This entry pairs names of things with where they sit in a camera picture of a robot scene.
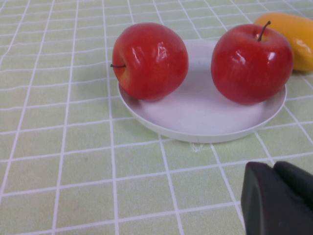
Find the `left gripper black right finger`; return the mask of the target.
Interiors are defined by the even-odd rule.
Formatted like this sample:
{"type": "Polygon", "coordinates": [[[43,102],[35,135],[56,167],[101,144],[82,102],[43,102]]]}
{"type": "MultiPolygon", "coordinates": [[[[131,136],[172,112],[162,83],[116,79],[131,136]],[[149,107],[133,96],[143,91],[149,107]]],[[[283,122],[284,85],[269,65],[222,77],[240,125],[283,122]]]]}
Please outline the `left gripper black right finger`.
{"type": "Polygon", "coordinates": [[[273,166],[273,209],[278,212],[313,211],[313,175],[286,161],[273,166]]]}

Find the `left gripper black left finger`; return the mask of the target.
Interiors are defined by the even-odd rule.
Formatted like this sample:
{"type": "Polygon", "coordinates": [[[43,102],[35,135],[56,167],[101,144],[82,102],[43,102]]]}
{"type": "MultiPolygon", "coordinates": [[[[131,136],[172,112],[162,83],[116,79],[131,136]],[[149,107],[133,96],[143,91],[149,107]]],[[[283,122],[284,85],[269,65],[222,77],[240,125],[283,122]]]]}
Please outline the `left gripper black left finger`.
{"type": "Polygon", "coordinates": [[[311,235],[313,212],[273,209],[273,167],[249,162],[245,167],[241,207],[248,235],[311,235]]]}

